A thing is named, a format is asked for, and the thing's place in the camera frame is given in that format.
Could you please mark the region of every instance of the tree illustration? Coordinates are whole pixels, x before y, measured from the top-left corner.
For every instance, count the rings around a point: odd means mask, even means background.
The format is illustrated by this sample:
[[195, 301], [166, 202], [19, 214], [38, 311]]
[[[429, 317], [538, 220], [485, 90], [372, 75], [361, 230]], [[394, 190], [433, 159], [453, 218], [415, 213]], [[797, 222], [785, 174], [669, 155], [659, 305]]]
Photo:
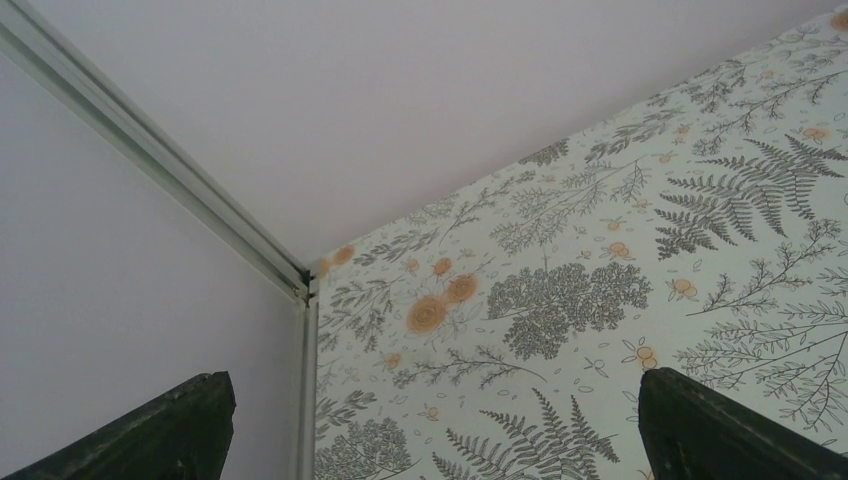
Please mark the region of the tree illustration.
[[538, 152], [528, 155], [521, 160], [518, 161], [519, 165], [527, 165], [528, 163], [535, 163], [540, 167], [544, 167], [546, 165], [550, 165], [553, 161], [559, 160], [560, 158], [568, 155], [568, 139], [560, 140], [559, 142], [545, 147]]
[[472, 373], [482, 373], [480, 390], [490, 386], [497, 379], [509, 378], [518, 372], [529, 373], [547, 382], [545, 377], [532, 370], [506, 363], [504, 355], [492, 347], [478, 345], [471, 356], [449, 348], [448, 357], [450, 361], [446, 363], [416, 362], [412, 369], [398, 371], [393, 379], [395, 387], [402, 389], [422, 377], [427, 379], [427, 385], [436, 385], [443, 378], [449, 377], [451, 385], [456, 386], [465, 376]]
[[657, 239], [660, 260], [681, 252], [694, 253], [698, 247], [717, 250], [713, 237], [736, 245], [732, 233], [757, 241], [753, 220], [759, 217], [777, 234], [786, 236], [783, 210], [804, 219], [815, 218], [810, 193], [820, 177], [843, 178], [830, 169], [826, 160], [845, 161], [848, 157], [834, 149], [823, 150], [786, 136], [789, 149], [781, 150], [756, 140], [762, 157], [733, 157], [702, 160], [735, 173], [689, 179], [670, 178], [669, 182], [694, 193], [660, 194], [682, 210], [655, 212], [673, 226], [659, 227], [664, 236]]
[[645, 309], [651, 284], [633, 265], [612, 262], [591, 273], [579, 263], [522, 269], [489, 293], [489, 319], [512, 318], [504, 337], [516, 356], [552, 359], [574, 331], [615, 329], [624, 306]]
[[391, 478], [403, 474], [414, 465], [406, 449], [406, 435], [397, 422], [368, 420], [348, 424], [348, 434], [339, 435], [329, 447], [315, 453], [315, 478]]
[[461, 435], [452, 429], [447, 437], [463, 460], [453, 462], [433, 454], [442, 476], [449, 480], [477, 478], [542, 480], [599, 480], [596, 456], [618, 463], [610, 438], [600, 437], [589, 425], [577, 400], [571, 397], [571, 422], [561, 418], [538, 390], [533, 393], [542, 410], [542, 424], [528, 422], [526, 416], [480, 410], [500, 425], [508, 440]]

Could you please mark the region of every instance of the white wall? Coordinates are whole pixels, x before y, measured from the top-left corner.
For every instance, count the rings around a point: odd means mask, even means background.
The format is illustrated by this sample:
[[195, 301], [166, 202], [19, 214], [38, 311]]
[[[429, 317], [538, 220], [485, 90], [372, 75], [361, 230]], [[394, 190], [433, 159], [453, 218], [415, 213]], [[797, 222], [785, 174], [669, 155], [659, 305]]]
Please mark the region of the white wall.
[[31, 0], [302, 262], [846, 0]]
[[0, 57], [0, 476], [229, 370], [228, 479], [289, 478], [288, 297]]

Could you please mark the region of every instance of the fern leaf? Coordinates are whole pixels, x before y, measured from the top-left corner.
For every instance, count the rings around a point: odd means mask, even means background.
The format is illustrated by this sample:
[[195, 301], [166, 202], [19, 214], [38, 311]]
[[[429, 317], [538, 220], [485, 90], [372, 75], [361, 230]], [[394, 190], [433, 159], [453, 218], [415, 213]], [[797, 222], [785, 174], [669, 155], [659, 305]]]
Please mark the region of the fern leaf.
[[573, 438], [568, 432], [568, 426], [559, 417], [551, 402], [541, 392], [533, 389], [542, 406], [542, 421], [545, 426], [545, 438], [551, 442], [551, 454], [559, 455], [568, 450]]
[[783, 192], [776, 186], [752, 186], [745, 193], [745, 199], [749, 200], [760, 212], [760, 215], [778, 235], [786, 236], [783, 231], [783, 222], [780, 219], [780, 209], [783, 205]]
[[512, 467], [515, 463], [515, 459], [509, 459], [509, 454], [512, 449], [507, 448], [504, 450], [500, 456], [497, 455], [500, 447], [503, 445], [498, 443], [492, 448], [488, 453], [486, 452], [486, 447], [489, 444], [489, 439], [483, 439], [482, 443], [480, 442], [480, 437], [471, 437], [470, 435], [457, 435], [451, 429], [447, 431], [448, 439], [451, 443], [456, 447], [456, 450], [461, 453], [466, 460], [471, 462], [471, 465], [477, 468], [477, 471], [481, 474], [493, 479], [502, 479], [506, 478], [507, 471]]
[[471, 469], [463, 468], [462, 465], [453, 463], [449, 460], [433, 453], [433, 463], [445, 480], [477, 480], [477, 475], [471, 475]]
[[533, 435], [537, 428], [535, 425], [525, 428], [525, 417], [522, 416], [519, 419], [518, 415], [511, 416], [508, 413], [495, 413], [486, 410], [480, 410], [480, 413], [497, 422], [509, 434], [510, 440], [514, 440], [510, 448], [517, 454], [516, 460], [519, 465], [534, 465], [541, 462], [542, 458], [547, 455], [547, 446], [550, 442], [548, 440], [540, 442], [540, 437], [544, 432]]

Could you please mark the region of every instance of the wall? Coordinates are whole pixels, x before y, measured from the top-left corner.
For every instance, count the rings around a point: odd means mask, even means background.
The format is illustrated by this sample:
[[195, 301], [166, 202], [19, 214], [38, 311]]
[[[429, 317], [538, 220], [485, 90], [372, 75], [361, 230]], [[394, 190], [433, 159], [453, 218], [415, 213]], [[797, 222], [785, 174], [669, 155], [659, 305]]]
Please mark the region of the wall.
[[819, 16], [328, 256], [316, 478], [653, 479], [657, 367], [848, 451], [846, 54]]
[[288, 478], [289, 298], [0, 57], [0, 476], [229, 370], [224, 478]]
[[304, 263], [844, 1], [31, 0]]

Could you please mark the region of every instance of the gray leaf pattern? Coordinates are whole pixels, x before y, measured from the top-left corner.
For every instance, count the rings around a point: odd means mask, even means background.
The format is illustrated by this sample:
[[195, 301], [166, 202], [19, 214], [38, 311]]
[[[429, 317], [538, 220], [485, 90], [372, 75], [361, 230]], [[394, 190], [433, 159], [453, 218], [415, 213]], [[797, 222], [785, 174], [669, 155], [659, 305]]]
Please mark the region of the gray leaf pattern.
[[848, 10], [328, 255], [315, 477], [653, 478], [672, 367], [848, 450]]

